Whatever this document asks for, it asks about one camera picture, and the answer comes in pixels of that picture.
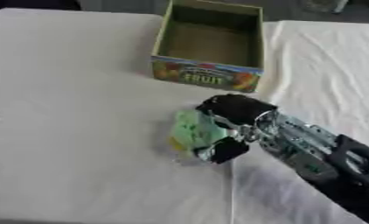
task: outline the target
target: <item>robotic hand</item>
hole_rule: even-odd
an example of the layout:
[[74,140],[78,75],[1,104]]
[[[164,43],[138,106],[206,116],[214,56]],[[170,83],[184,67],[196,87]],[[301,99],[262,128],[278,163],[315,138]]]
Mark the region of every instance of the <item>robotic hand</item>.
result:
[[208,147],[193,149],[196,157],[221,164],[257,142],[318,191],[369,223],[368,146],[244,95],[216,95],[196,110],[230,133]]

